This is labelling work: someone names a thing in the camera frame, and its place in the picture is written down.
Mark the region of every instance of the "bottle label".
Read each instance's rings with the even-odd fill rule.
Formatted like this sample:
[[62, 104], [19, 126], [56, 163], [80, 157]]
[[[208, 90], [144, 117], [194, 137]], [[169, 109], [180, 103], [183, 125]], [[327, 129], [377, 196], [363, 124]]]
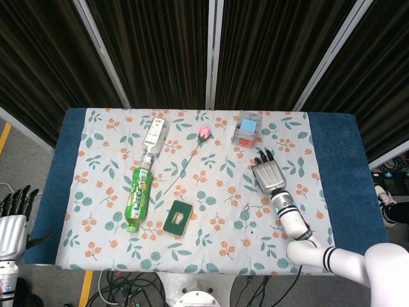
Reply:
[[153, 120], [151, 127], [149, 128], [149, 131], [143, 142], [147, 147], [152, 147], [152, 145], [155, 146], [157, 144], [160, 131], [162, 130], [164, 123], [165, 120], [161, 118], [155, 118]]
[[139, 171], [139, 178], [135, 189], [135, 202], [132, 205], [132, 211], [130, 217], [137, 219], [141, 213], [141, 206], [145, 205], [146, 202], [146, 191], [148, 185], [146, 184], [146, 179], [148, 178], [148, 170], [141, 168]]

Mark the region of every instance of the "flower stem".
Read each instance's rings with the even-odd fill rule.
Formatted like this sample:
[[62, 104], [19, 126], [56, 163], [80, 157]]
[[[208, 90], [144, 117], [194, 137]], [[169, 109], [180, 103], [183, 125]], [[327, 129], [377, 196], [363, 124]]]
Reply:
[[[199, 142], [196, 146], [196, 148], [194, 149], [193, 152], [195, 152], [197, 150], [197, 148], [199, 147], [201, 142]], [[165, 191], [164, 195], [168, 192], [168, 190], [170, 190], [170, 188], [174, 185], [174, 183], [180, 178], [181, 174], [183, 174], [183, 172], [186, 170], [187, 166], [189, 165], [189, 163], [191, 162], [193, 158], [193, 155], [190, 156], [189, 161], [187, 161], [186, 166], [182, 169], [182, 171], [180, 172], [179, 176], [176, 177], [176, 179], [174, 180], [174, 182], [167, 188], [167, 190]]]

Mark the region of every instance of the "orange berry pattern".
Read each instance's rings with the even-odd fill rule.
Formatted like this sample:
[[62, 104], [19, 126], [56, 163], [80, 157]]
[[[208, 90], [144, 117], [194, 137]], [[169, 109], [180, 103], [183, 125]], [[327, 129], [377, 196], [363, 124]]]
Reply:
[[[257, 152], [266, 148], [314, 236], [333, 244], [307, 113], [260, 111], [263, 122], [254, 148], [231, 144], [238, 114], [86, 110], [56, 264], [63, 269], [296, 274], [298, 266], [286, 256], [291, 238], [252, 173]], [[167, 120], [169, 131], [153, 156], [148, 215], [137, 232], [128, 233], [124, 209], [132, 173], [155, 116]], [[198, 146], [202, 126], [212, 136]], [[174, 200], [194, 209], [182, 237], [163, 230]], [[310, 267], [305, 273], [322, 274]]]

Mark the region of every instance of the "table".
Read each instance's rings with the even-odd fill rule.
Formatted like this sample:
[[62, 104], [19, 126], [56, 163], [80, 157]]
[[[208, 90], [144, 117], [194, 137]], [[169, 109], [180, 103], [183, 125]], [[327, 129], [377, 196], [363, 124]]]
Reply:
[[[334, 245], [335, 241], [337, 247], [358, 253], [364, 253], [373, 244], [386, 242], [355, 118], [348, 114], [261, 113], [263, 142], [258, 146], [274, 150], [287, 176], [288, 190], [316, 230], [314, 236], [323, 244]], [[155, 115], [167, 118], [171, 130], [162, 153], [153, 163], [156, 181], [151, 190], [150, 212], [142, 225], [144, 231], [132, 236], [123, 230], [122, 212], [129, 183], [125, 177], [130, 178], [141, 153], [127, 147], [137, 146]], [[49, 230], [54, 234], [42, 246], [28, 251], [26, 262], [57, 263], [64, 269], [296, 273], [297, 267], [286, 257], [288, 240], [279, 223], [276, 224], [277, 218], [269, 212], [268, 198], [254, 185], [249, 168], [256, 150], [242, 151], [230, 144], [237, 115], [238, 111], [69, 110], [32, 236]], [[161, 195], [160, 191], [181, 171], [183, 160], [192, 154], [196, 145], [193, 135], [204, 123], [212, 129], [214, 138], [194, 153], [185, 177], [174, 185], [172, 194]], [[114, 145], [111, 135], [116, 134]], [[92, 162], [102, 158], [96, 158], [99, 154], [91, 151], [97, 145], [109, 153], [108, 163], [105, 160], [101, 165], [102, 170], [106, 170], [99, 173], [104, 174], [104, 179], [92, 177], [91, 173], [93, 166], [96, 169], [100, 166]], [[84, 161], [89, 170], [84, 168]], [[125, 168], [127, 173], [115, 174]], [[77, 188], [91, 184], [92, 189]], [[85, 193], [98, 194], [93, 192], [97, 189], [100, 189], [101, 200]], [[182, 240], [161, 232], [166, 209], [175, 198], [195, 204], [194, 218]], [[252, 211], [243, 211], [245, 203], [253, 206]], [[87, 216], [74, 218], [76, 213], [87, 213]], [[80, 235], [92, 239], [82, 240]], [[303, 271], [325, 274], [315, 268]]]

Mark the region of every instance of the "gray floor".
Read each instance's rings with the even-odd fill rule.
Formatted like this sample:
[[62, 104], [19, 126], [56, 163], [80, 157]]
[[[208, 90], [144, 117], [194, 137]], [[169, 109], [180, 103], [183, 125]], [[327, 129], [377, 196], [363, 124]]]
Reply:
[[[4, 121], [0, 119], [0, 132]], [[51, 163], [52, 155], [33, 143], [21, 133], [12, 129], [0, 156], [0, 182], [8, 182], [14, 189], [31, 184], [33, 188], [44, 188], [45, 180]], [[9, 190], [0, 185], [0, 199], [3, 199]], [[40, 197], [35, 202], [33, 216], [36, 214]], [[409, 226], [397, 225], [389, 230], [391, 242], [408, 246]], [[20, 276], [26, 278], [33, 293], [39, 295], [45, 306], [63, 306], [66, 303], [78, 305], [81, 294], [82, 271], [58, 271], [52, 266], [36, 266], [19, 263]], [[91, 286], [91, 294], [97, 290], [99, 272], [95, 272]], [[261, 276], [255, 277], [243, 293], [238, 306], [246, 306], [255, 289], [261, 283]], [[293, 276], [273, 276], [266, 288], [266, 297], [263, 306], [271, 306], [292, 284]], [[231, 292], [231, 306], [235, 306], [241, 289], [246, 283], [246, 277], [236, 279]], [[152, 303], [158, 306], [159, 298], [153, 289], [148, 289], [152, 296]], [[352, 281], [336, 276], [301, 276], [293, 290], [282, 301], [280, 306], [369, 306], [370, 291]], [[105, 306], [99, 300], [93, 306]], [[141, 307], [147, 306], [141, 301]]]

